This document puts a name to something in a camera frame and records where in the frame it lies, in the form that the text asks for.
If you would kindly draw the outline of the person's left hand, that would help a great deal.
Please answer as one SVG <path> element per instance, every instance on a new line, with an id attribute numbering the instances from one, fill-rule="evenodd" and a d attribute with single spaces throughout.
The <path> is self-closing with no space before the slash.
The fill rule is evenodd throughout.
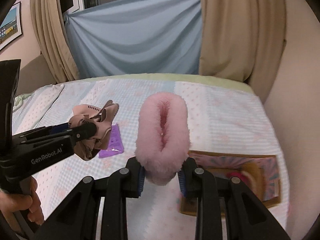
<path id="1" fill-rule="evenodd" d="M 23 194 L 8 194 L 1 191 L 1 212 L 12 230 L 21 236 L 24 235 L 24 232 L 14 216 L 15 212 L 28 210 L 29 221 L 35 222 L 37 225 L 42 225 L 44 223 L 41 201 L 36 193 L 37 181 L 34 177 L 31 177 L 30 189 L 30 196 Z"/>

